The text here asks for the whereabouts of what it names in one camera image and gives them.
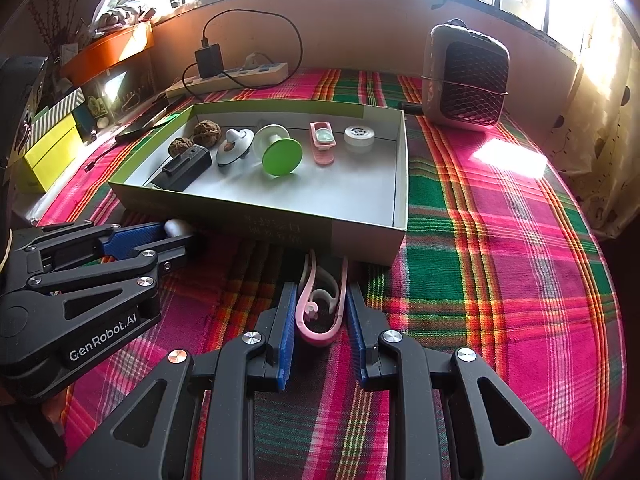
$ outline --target white round container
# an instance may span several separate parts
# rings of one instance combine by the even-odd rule
[[[368,126],[356,124],[344,131],[344,142],[347,143],[347,150],[352,153],[370,152],[375,140],[376,134]]]

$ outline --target black charger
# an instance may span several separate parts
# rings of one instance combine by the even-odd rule
[[[202,41],[202,48],[196,50],[195,55],[198,73],[202,79],[217,76],[222,72],[222,53],[219,43],[210,45]]]

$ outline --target white plastic lid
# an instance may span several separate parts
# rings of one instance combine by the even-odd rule
[[[349,126],[345,129],[344,140],[351,146],[362,148],[372,145],[373,141],[376,140],[376,134],[368,126],[356,124],[355,126]]]

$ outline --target orange shelf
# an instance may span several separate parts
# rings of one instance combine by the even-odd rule
[[[60,77],[82,86],[113,65],[154,46],[151,23],[127,27],[92,43],[60,68]]]

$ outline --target blue gripper pad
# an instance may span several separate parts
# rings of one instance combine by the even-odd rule
[[[296,287],[291,287],[289,296],[289,309],[287,310],[287,317],[282,329],[282,344],[278,352],[278,388],[280,391],[284,390],[284,387],[289,380],[289,373],[291,372],[291,362],[293,361],[293,344],[296,338]]]
[[[362,330],[356,304],[353,300],[351,288],[347,287],[347,331],[349,332],[349,342],[351,344],[351,364],[356,378],[360,384],[367,381],[367,349],[364,345]]]
[[[131,256],[134,247],[164,240],[164,224],[151,222],[149,224],[134,225],[116,229],[109,240],[102,244],[105,256],[113,256],[116,260],[124,260]]]

